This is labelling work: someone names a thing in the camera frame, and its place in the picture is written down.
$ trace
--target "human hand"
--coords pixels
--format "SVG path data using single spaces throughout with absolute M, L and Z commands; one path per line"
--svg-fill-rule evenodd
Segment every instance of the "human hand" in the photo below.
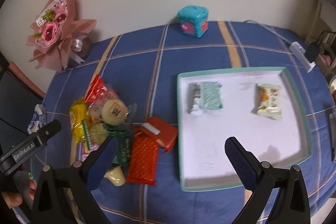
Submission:
M 31 179 L 29 179 L 29 187 L 30 187 L 29 197 L 34 200 L 36 183 Z M 17 207 L 22 204 L 22 196 L 19 193 L 3 192 L 1 194 L 3 199 L 6 201 L 6 204 L 9 207 L 9 209 Z

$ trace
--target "flower bouquet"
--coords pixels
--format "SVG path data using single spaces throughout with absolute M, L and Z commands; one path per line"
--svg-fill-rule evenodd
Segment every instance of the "flower bouquet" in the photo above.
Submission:
M 29 62 L 37 60 L 36 68 L 45 67 L 61 71 L 74 64 L 85 62 L 91 49 L 88 33 L 96 26 L 96 20 L 75 20 L 75 0 L 49 0 L 41 15 L 31 28 L 27 45 L 35 46 L 33 57 Z

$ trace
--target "white tray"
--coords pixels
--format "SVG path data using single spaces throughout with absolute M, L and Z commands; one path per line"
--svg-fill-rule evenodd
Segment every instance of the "white tray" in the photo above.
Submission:
M 223 109 L 216 114 L 191 115 L 193 84 L 217 81 Z M 254 114 L 260 102 L 256 84 L 282 87 L 283 120 Z M 288 168 L 311 156 L 307 118 L 285 67 L 231 68 L 181 73 L 177 77 L 180 182 L 184 191 L 219 190 L 241 185 L 224 151 L 235 136 L 259 161 Z

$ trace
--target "teal box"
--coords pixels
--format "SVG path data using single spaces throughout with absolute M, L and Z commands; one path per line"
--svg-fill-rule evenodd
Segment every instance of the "teal box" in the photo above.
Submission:
M 184 34 L 200 38 L 208 29 L 209 11 L 205 7 L 188 5 L 177 12 Z

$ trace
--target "table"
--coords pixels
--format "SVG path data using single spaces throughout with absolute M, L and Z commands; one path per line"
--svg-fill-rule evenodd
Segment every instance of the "table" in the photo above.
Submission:
M 275 30 L 303 45 L 295 33 Z M 87 63 L 57 73 L 50 84 L 43 102 L 47 119 L 58 119 L 63 128 L 46 150 L 31 159 L 34 179 L 45 164 L 69 166 L 69 108 L 85 95 L 95 74 L 112 85 L 126 104 L 137 103 L 134 124 L 155 114 L 177 126 L 177 74 L 248 66 L 285 66 L 298 87 L 313 146 L 313 155 L 300 167 L 311 215 L 315 214 L 336 190 L 329 129 L 329 113 L 335 111 L 335 104 L 318 67 L 307 73 L 281 39 L 251 23 L 209 22 L 208 31 L 200 39 L 182 35 L 178 24 L 171 24 L 95 44 Z M 177 146 L 168 154 L 160 150 L 155 179 L 156 186 L 126 183 L 119 188 L 103 179 L 91 193 L 111 223 L 231 223 L 244 205 L 242 186 L 210 192 L 181 191 Z M 265 221 L 275 196 L 274 190 L 259 223 Z

